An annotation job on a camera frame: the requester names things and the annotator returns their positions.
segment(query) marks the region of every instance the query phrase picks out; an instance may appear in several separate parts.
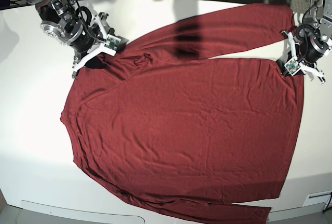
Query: robotic arm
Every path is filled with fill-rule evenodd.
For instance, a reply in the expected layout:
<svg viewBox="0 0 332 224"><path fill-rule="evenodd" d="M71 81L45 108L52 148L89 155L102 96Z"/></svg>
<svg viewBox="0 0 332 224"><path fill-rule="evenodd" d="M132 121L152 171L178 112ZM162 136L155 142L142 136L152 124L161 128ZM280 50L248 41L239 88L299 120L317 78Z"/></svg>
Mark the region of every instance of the robotic arm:
<svg viewBox="0 0 332 224"><path fill-rule="evenodd" d="M324 7L321 20L316 17L317 10ZM317 68L317 60L332 50L332 0L317 0L303 15L302 24L295 31L283 31L288 37L291 52L284 65L284 75L297 75L307 72L317 76L325 83L324 73Z"/></svg>
<svg viewBox="0 0 332 224"><path fill-rule="evenodd" d="M77 0L26 1L36 6L44 33L74 49L74 79L79 69L99 53L115 55L121 39L111 34L107 14L92 17L90 10L81 7Z"/></svg>

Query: red long-sleeve shirt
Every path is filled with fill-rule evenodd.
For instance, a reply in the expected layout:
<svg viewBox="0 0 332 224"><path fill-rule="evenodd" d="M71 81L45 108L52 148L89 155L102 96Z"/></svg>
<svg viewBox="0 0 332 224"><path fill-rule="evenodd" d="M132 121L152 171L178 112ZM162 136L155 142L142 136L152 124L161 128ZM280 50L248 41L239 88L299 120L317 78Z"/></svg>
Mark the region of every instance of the red long-sleeve shirt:
<svg viewBox="0 0 332 224"><path fill-rule="evenodd" d="M284 6L246 5L153 31L82 68L61 121L74 162L123 201L215 224L265 223L303 106L303 77L262 59L207 59L281 41Z"/></svg>

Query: table surface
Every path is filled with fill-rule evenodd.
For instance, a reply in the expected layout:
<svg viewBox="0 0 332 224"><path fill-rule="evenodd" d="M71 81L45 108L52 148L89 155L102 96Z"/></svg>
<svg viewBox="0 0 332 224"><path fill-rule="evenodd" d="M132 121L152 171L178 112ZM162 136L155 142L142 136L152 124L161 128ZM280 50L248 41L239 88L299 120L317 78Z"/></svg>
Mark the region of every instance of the table surface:
<svg viewBox="0 0 332 224"><path fill-rule="evenodd" d="M82 2L109 14L116 35L133 41L180 19L239 7L192 0ZM137 215L145 223L190 223L123 203L73 163L60 114L73 83L74 51L41 31L33 6L0 11L0 188L10 205L25 201L106 214ZM277 60L286 41L222 57ZM301 207L309 193L332 190L332 56L319 60L327 83L305 76L305 104L287 180L278 199L246 203L272 211ZM39 212L38 205L31 207Z"/></svg>

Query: white table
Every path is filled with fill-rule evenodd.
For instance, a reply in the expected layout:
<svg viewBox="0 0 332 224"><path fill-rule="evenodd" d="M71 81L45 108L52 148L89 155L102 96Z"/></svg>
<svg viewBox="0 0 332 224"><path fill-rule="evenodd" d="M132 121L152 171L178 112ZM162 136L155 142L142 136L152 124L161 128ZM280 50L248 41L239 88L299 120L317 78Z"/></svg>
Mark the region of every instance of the white table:
<svg viewBox="0 0 332 224"><path fill-rule="evenodd" d="M237 7L190 0L99 0L81 3L109 14L116 35L130 41L180 19ZM146 224L184 224L123 203L73 163L71 142L60 122L72 85L74 51L40 30L34 7L0 11L0 188L8 204L73 216L73 211L135 215ZM286 42L226 55L277 60ZM319 60L327 83L305 77L305 104L298 141L281 196L247 205L272 211L301 207L309 193L332 190L332 56ZM81 217L112 223L112 217Z"/></svg>

